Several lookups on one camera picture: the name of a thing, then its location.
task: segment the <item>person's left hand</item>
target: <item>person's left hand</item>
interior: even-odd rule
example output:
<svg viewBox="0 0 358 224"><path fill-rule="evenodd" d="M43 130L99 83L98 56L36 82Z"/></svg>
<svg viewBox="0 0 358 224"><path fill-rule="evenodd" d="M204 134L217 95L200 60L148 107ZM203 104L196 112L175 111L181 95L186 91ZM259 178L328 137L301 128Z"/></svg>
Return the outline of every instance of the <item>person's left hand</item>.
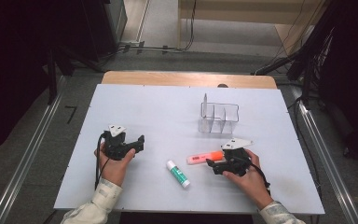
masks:
<svg viewBox="0 0 358 224"><path fill-rule="evenodd" d="M104 143L100 145L100 170L105 165L109 158L104 154L105 147ZM135 155L135 149L131 149L121 161L109 160L103 168L101 177L109 180L110 182L121 187L126 175L127 166Z"/></svg>

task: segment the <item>hand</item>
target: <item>hand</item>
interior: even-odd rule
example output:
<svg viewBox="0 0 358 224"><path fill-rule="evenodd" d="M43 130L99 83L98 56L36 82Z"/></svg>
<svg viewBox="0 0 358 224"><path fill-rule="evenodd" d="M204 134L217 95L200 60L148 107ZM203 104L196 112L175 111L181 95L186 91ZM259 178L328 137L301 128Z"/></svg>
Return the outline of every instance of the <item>hand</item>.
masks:
<svg viewBox="0 0 358 224"><path fill-rule="evenodd" d="M251 157L252 163L260 168L258 156L249 149L245 149L245 151ZM223 172L223 175L235 183L245 194L247 194L256 204L258 209L262 210L273 202L273 199L269 196L269 193L264 185L263 177L253 166L251 166L246 175L243 176L234 175L228 171Z"/></svg>
<svg viewBox="0 0 358 224"><path fill-rule="evenodd" d="M101 174L102 178L109 180L110 182L121 187L126 175L127 165L135 155L135 149L132 148L129 152L127 152L126 156L121 161L110 160L108 157L106 157L104 154L104 143L101 143L100 150L100 170L105 165L106 161L109 160L103 168L103 172ZM96 149L94 151L94 155L98 156Z"/></svg>

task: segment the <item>person's right hand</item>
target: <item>person's right hand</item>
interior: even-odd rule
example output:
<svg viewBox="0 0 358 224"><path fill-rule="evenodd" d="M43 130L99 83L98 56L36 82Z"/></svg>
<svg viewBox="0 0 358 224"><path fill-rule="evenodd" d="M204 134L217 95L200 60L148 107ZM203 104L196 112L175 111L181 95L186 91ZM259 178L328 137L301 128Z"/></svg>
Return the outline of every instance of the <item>person's right hand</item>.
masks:
<svg viewBox="0 0 358 224"><path fill-rule="evenodd" d="M258 156L249 149L245 149L245 151L251 157L252 163L260 168ZM246 175L243 176L234 175L228 171L223 172L223 175L226 176L227 179L234 182L245 194L247 194L256 204L258 209L262 210L273 202L273 199L269 196L269 193L264 185L263 177L253 166L251 166Z"/></svg>

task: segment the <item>table surface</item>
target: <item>table surface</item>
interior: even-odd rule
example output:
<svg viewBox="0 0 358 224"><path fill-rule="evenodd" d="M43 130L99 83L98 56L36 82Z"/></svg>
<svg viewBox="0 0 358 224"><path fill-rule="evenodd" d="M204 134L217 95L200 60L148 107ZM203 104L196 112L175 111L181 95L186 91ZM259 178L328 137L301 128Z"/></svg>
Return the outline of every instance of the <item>table surface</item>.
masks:
<svg viewBox="0 0 358 224"><path fill-rule="evenodd" d="M252 202L223 176L214 175L206 164L186 164L187 156L218 150L231 137L239 137L255 141L248 148L262 158L262 169L276 200L295 214L324 213L281 92L276 90L272 77L109 72L103 83L120 85L97 87L55 208L74 208L92 196L95 159L90 153L102 129L111 121L128 128L126 142L145 134L145 150L131 162L115 209L255 213ZM247 89L210 88L221 83ZM198 114L205 92L210 101L240 106L240 122L233 134L198 132ZM187 175L191 182L188 189L182 189L168 172L167 160L174 160Z"/></svg>

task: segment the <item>wrist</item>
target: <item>wrist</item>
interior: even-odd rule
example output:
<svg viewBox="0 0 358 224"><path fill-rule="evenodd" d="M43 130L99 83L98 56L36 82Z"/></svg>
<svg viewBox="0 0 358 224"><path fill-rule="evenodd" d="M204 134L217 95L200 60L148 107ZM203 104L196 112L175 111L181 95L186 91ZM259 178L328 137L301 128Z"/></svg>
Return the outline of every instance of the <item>wrist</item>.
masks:
<svg viewBox="0 0 358 224"><path fill-rule="evenodd" d="M267 192L263 194L259 194L257 195L256 198L254 198L255 205L259 210L263 210L263 208L267 207L267 205L269 205L273 201L274 200Z"/></svg>
<svg viewBox="0 0 358 224"><path fill-rule="evenodd" d="M121 185L123 184L123 181L120 181L119 179L117 179L116 176L103 176L103 179L105 179L119 187L121 187Z"/></svg>

